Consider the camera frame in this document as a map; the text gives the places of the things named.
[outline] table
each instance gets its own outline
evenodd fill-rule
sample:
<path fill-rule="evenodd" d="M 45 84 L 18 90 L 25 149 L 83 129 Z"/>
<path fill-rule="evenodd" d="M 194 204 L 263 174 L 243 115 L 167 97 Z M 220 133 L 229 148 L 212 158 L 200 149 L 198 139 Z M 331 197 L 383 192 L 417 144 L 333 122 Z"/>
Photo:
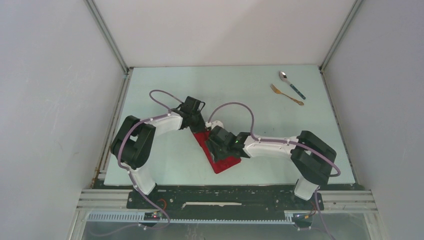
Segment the table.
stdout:
<path fill-rule="evenodd" d="M 287 74 L 288 80 L 305 95 L 306 100 L 280 80 L 279 71 Z M 275 94 L 270 88 L 271 83 L 283 93 L 303 101 L 304 106 Z M 291 137 L 299 135 L 302 130 L 311 131 L 337 152 L 334 163 L 340 168 L 341 175 L 330 178 L 329 183 L 355 183 L 327 91 L 316 65 L 135 68 L 118 127 L 128 115 L 145 119 L 167 112 L 150 99 L 149 92 L 153 89 L 170 92 L 182 101 L 186 96 L 204 101 L 206 106 L 202 115 L 205 120 L 221 104 L 244 103 L 255 115 L 254 133 L 260 136 Z M 179 104 L 160 92 L 153 95 L 171 108 Z M 220 109 L 212 120 L 222 121 L 225 129 L 234 134 L 248 132 L 251 125 L 249 112 L 239 105 Z M 294 184 L 300 176 L 290 159 L 268 157 L 242 158 L 241 163 L 215 174 L 189 129 L 156 137 L 146 164 L 159 185 Z M 131 185 L 126 171 L 118 167 L 113 155 L 108 163 L 104 184 Z"/>

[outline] gray wall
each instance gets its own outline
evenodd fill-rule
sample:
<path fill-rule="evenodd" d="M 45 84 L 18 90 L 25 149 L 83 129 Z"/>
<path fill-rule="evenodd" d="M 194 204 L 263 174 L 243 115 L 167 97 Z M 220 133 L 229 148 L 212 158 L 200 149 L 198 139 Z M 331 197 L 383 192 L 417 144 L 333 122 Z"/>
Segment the gray wall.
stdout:
<path fill-rule="evenodd" d="M 424 1 L 364 1 L 325 76 L 389 235 L 423 239 Z"/>
<path fill-rule="evenodd" d="M 0 233 L 64 239 L 123 73 L 83 0 L 0 3 Z"/>

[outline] blue spoon handle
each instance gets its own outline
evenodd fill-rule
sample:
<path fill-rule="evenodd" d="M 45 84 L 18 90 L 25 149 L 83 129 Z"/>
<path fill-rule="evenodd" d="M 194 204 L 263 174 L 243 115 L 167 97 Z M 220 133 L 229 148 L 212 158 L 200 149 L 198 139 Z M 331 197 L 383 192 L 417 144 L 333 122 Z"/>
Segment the blue spoon handle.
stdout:
<path fill-rule="evenodd" d="M 303 99 L 303 100 L 305 100 L 306 99 L 306 97 L 295 87 L 295 86 L 293 86 L 293 84 L 290 84 L 290 87 L 297 93 L 297 94 L 299 94 L 299 96 Z"/>

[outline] fork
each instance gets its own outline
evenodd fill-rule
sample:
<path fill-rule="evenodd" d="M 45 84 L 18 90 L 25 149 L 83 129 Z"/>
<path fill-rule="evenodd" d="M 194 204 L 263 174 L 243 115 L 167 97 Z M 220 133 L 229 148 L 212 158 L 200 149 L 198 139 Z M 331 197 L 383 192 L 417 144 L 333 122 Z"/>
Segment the fork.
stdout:
<path fill-rule="evenodd" d="M 287 95 L 287 94 L 282 93 L 282 92 L 281 92 L 280 90 L 278 90 L 278 89 L 276 88 L 276 86 L 274 86 L 274 84 L 272 84 L 272 83 L 271 83 L 271 89 L 274 91 L 274 93 L 276 93 L 276 94 L 282 94 L 282 95 L 284 95 L 284 96 L 288 97 L 289 99 L 293 100 L 294 102 L 296 102 L 296 103 L 297 103 L 297 104 L 299 104 L 300 106 L 303 106 L 303 105 L 304 105 L 304 103 L 303 103 L 302 101 L 298 101 L 298 100 L 294 99 L 293 97 L 291 97 L 291 96 L 289 96 L 289 95 Z"/>

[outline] light green table surface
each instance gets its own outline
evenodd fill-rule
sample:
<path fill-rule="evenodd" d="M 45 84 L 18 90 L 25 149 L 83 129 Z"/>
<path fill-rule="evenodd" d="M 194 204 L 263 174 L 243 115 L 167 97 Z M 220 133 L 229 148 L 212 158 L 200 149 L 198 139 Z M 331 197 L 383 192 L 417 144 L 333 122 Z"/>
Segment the light green table surface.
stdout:
<path fill-rule="evenodd" d="M 288 80 L 306 100 L 280 80 L 279 71 L 287 74 Z M 303 101 L 304 106 L 275 94 L 270 88 L 271 83 L 283 93 Z M 192 96 L 206 102 L 202 110 L 205 120 L 221 104 L 244 103 L 255 115 L 254 133 L 260 136 L 290 137 L 298 136 L 302 130 L 311 131 L 337 152 L 335 164 L 341 175 L 330 178 L 329 183 L 355 182 L 325 86 L 315 65 L 135 68 L 119 126 L 128 115 L 145 119 L 167 112 L 149 98 L 153 89 L 168 91 L 182 101 L 186 96 Z M 160 92 L 154 93 L 154 97 L 171 108 L 178 106 L 173 98 Z M 249 112 L 238 105 L 222 108 L 213 120 L 222 121 L 225 128 L 236 135 L 248 132 L 251 125 Z M 268 157 L 242 158 L 241 163 L 215 174 L 189 129 L 155 138 L 147 164 L 159 185 L 294 184 L 300 176 L 289 159 Z M 104 184 L 131 184 L 126 171 L 118 167 L 113 155 Z"/>

